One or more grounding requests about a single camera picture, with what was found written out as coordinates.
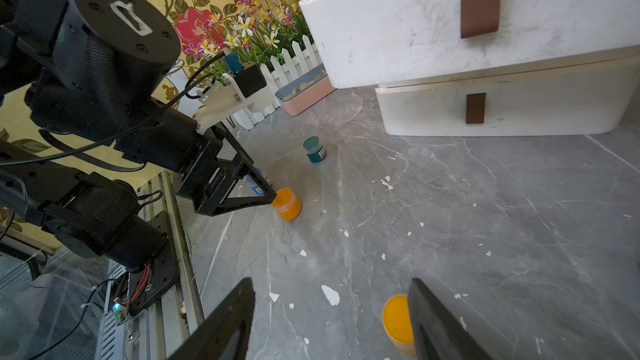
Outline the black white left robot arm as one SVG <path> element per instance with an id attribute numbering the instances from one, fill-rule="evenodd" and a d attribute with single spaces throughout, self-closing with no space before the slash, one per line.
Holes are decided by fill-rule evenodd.
<path id="1" fill-rule="evenodd" d="M 107 309 L 123 325 L 179 280 L 178 235 L 163 212 L 125 181 L 62 165 L 113 146 L 136 172 L 173 172 L 197 214 L 218 216 L 273 202 L 276 193 L 222 123 L 200 128 L 153 92 L 175 65 L 178 35 L 146 0 L 1 0 L 1 92 L 26 89 L 41 136 L 58 150 L 39 157 L 1 144 L 1 204 L 83 258 L 109 258 Z"/>

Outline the pink tray with stones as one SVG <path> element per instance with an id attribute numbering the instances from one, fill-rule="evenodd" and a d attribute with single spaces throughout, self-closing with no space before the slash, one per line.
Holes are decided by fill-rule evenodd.
<path id="1" fill-rule="evenodd" d="M 285 112 L 296 117 L 336 90 L 325 66 L 320 64 L 276 91 L 275 97 Z"/>

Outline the green paint can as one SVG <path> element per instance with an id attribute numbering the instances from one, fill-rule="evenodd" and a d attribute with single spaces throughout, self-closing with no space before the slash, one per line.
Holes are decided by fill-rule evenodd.
<path id="1" fill-rule="evenodd" d="M 318 136 L 311 136 L 303 142 L 303 148 L 311 163 L 320 163 L 326 158 L 326 151 Z"/>

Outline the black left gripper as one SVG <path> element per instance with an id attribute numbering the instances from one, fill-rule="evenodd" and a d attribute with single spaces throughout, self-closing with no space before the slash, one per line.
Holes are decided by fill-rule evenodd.
<path id="1" fill-rule="evenodd" d="M 265 191 L 258 196 L 247 184 L 250 175 Z M 222 123 L 200 137 L 190 163 L 180 172 L 176 195 L 191 200 L 196 214 L 215 217 L 251 207 L 270 205 L 272 185 L 258 173 L 251 158 Z"/>

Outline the blue paint can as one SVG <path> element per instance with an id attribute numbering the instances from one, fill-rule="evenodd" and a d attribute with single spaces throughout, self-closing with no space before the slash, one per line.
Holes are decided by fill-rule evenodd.
<path id="1" fill-rule="evenodd" d="M 268 183 L 268 185 L 271 185 L 269 178 L 267 177 L 266 173 L 263 170 L 261 170 L 261 168 L 258 168 L 258 173 L 263 177 L 263 179 Z M 251 188 L 251 190 L 253 190 L 256 193 L 256 195 L 258 196 L 265 195 L 264 189 L 250 175 L 246 176 L 246 180 L 247 180 L 248 186 Z"/>

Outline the white top drawer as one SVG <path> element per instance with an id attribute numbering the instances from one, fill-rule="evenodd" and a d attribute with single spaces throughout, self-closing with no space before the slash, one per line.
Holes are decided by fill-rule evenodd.
<path id="1" fill-rule="evenodd" d="M 393 84 L 639 47 L 639 0 L 303 0 L 334 86 Z"/>

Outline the orange paint can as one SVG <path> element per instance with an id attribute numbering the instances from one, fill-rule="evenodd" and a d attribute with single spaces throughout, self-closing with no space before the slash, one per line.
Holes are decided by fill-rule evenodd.
<path id="1" fill-rule="evenodd" d="M 290 188 L 281 188 L 276 191 L 272 206 L 279 216 L 287 222 L 294 220 L 303 209 L 300 201 Z"/>
<path id="2" fill-rule="evenodd" d="M 392 344 L 403 354 L 416 357 L 408 295 L 396 294 L 383 307 L 382 323 Z"/>

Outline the white bottom drawer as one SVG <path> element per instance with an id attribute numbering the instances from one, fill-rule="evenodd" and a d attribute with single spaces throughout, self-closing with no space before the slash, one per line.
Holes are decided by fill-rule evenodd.
<path id="1" fill-rule="evenodd" d="M 618 126 L 639 85 L 639 57 L 376 89 L 390 135 L 584 135 Z"/>

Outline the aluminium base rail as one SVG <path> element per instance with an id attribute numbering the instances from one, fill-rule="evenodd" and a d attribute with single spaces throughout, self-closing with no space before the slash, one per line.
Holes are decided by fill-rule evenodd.
<path id="1" fill-rule="evenodd" d="M 168 236 L 162 253 L 151 262 L 142 292 L 128 308 L 124 322 L 113 314 L 117 284 L 108 282 L 100 319 L 95 359 L 169 359 L 203 323 L 204 314 L 189 255 L 187 236 L 170 172 L 162 172 L 138 192 L 159 191 L 160 200 L 139 215 Z"/>

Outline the white drawer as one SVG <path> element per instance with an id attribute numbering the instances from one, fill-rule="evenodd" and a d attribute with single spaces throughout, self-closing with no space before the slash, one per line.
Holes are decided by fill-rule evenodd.
<path id="1" fill-rule="evenodd" d="M 376 89 L 390 135 L 584 135 L 618 126 L 639 85 L 639 57 Z"/>
<path id="2" fill-rule="evenodd" d="M 393 84 L 639 47 L 639 0 L 303 0 L 334 86 Z"/>

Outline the artificial flowers in white fence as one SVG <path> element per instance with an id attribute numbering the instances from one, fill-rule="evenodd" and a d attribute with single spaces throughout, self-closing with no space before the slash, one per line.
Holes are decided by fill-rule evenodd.
<path id="1" fill-rule="evenodd" d="M 190 72 L 225 48 L 243 63 L 269 65 L 311 35 L 301 0 L 231 0 L 223 8 L 210 0 L 165 1 Z"/>

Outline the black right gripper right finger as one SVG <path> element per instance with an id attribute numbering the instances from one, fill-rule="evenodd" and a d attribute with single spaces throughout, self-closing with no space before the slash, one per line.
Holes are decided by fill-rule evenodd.
<path id="1" fill-rule="evenodd" d="M 419 278 L 410 283 L 408 310 L 418 359 L 492 359 Z"/>

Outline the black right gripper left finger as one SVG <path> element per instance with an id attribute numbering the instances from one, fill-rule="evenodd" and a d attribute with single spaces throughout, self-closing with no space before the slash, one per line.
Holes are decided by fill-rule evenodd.
<path id="1" fill-rule="evenodd" d="M 170 360 L 247 357 L 255 310 L 251 278 L 243 278 Z"/>

